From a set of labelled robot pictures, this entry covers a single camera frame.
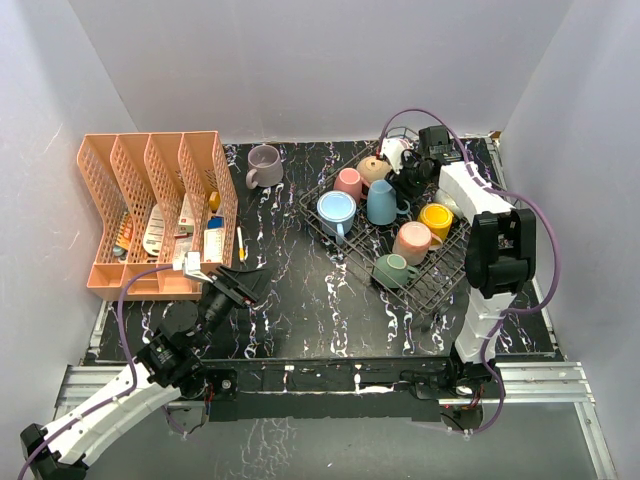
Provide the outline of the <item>white speckled ceramic mug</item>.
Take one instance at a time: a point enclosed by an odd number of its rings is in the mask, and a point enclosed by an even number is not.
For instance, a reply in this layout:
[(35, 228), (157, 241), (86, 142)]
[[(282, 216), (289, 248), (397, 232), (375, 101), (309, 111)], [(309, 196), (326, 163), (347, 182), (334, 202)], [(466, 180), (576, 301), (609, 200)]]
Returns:
[(453, 198), (441, 189), (438, 189), (433, 197), (433, 202), (443, 205), (451, 211), (456, 219), (462, 219), (464, 214)]

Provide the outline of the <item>yellow mug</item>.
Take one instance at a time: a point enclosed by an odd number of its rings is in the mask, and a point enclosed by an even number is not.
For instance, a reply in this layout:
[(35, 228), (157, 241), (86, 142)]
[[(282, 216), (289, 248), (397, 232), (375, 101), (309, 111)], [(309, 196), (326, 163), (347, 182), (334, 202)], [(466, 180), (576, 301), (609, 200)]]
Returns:
[(418, 215), (418, 221), (426, 225), (432, 236), (443, 243), (450, 231), (453, 223), (453, 213), (449, 208), (438, 203), (425, 205)]

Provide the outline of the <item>light blue ribbed mug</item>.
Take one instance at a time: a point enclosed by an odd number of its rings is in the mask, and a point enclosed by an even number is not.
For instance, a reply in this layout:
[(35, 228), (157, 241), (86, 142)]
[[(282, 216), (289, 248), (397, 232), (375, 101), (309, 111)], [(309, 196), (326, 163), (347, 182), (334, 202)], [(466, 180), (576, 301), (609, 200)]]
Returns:
[(332, 190), (319, 198), (316, 209), (322, 231), (334, 237), (338, 245), (343, 244), (356, 214), (354, 198), (345, 192)]

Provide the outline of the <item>pink mug white interior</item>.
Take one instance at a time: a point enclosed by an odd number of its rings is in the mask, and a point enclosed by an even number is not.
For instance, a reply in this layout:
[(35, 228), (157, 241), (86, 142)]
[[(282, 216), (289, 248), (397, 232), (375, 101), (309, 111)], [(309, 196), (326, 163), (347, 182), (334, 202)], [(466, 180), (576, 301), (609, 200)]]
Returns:
[(336, 191), (350, 195), (356, 203), (366, 198), (363, 192), (363, 179), (355, 168), (343, 168), (339, 171), (333, 185)]

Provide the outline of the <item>green teal mug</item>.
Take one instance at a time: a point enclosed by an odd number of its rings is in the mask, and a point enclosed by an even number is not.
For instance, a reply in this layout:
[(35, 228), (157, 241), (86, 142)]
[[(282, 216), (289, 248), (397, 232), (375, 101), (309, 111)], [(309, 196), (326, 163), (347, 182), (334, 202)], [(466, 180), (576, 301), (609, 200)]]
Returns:
[(418, 269), (409, 265), (404, 257), (391, 253), (376, 260), (372, 278), (388, 289), (399, 289), (405, 287), (418, 274)]

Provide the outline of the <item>peach pink mug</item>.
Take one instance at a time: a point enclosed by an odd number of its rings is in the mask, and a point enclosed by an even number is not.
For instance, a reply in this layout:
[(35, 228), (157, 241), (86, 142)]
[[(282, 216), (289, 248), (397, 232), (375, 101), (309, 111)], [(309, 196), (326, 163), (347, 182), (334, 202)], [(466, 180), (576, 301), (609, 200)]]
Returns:
[(427, 253), (439, 249), (443, 240), (425, 224), (410, 221), (403, 224), (395, 237), (392, 252), (403, 257), (410, 266), (421, 264)]

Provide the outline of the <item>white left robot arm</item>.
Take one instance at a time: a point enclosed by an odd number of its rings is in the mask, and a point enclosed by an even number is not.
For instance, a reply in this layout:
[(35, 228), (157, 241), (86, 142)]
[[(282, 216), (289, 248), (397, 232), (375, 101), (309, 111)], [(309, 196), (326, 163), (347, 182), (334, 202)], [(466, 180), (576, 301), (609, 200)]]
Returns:
[(122, 345), (127, 364), (70, 413), (47, 425), (31, 424), (20, 434), (22, 474), (37, 479), (83, 479), (90, 465), (140, 421), (179, 398), (208, 397), (207, 368), (197, 348), (209, 343), (234, 309), (257, 303), (273, 273), (266, 268), (218, 267), (210, 274), (188, 270), (203, 282), (197, 302), (171, 308), (152, 339), (137, 353)]

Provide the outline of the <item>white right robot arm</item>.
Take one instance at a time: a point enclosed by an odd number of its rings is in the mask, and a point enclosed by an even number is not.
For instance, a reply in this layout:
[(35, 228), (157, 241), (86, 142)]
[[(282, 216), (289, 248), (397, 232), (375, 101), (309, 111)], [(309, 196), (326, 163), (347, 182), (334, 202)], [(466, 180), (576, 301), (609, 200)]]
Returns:
[(418, 149), (386, 155), (398, 198), (415, 203), (435, 182), (470, 226), (464, 270), (471, 287), (461, 332), (450, 354), (447, 388), (466, 397), (498, 376), (495, 343), (500, 323), (536, 267), (536, 216), (518, 209), (483, 179), (464, 146), (444, 126), (418, 132)]

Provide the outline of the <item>lilac mug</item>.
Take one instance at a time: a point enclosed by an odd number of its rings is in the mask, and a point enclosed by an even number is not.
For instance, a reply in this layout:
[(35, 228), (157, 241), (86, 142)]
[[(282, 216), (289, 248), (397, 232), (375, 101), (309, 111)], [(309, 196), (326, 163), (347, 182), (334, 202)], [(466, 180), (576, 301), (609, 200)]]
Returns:
[(252, 148), (248, 154), (248, 167), (246, 186), (249, 189), (276, 186), (284, 176), (280, 153), (271, 145)]

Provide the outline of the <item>tan glazed round mug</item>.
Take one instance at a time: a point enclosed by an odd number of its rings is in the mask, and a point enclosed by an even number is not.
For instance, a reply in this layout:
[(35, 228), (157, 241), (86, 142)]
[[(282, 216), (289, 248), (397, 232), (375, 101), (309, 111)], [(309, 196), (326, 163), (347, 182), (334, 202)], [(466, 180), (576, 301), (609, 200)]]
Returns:
[(386, 175), (392, 171), (392, 166), (384, 159), (367, 156), (358, 163), (356, 170), (364, 183), (371, 184), (376, 180), (384, 180)]

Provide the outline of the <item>blue mug white interior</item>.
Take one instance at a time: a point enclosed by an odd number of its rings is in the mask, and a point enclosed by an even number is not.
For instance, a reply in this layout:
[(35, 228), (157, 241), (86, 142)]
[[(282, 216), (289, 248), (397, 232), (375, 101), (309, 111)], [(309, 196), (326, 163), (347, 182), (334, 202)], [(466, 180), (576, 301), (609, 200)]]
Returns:
[(406, 200), (397, 204), (396, 191), (386, 180), (375, 180), (369, 187), (366, 200), (366, 214), (370, 223), (377, 226), (390, 225), (399, 215), (410, 212), (410, 203)]

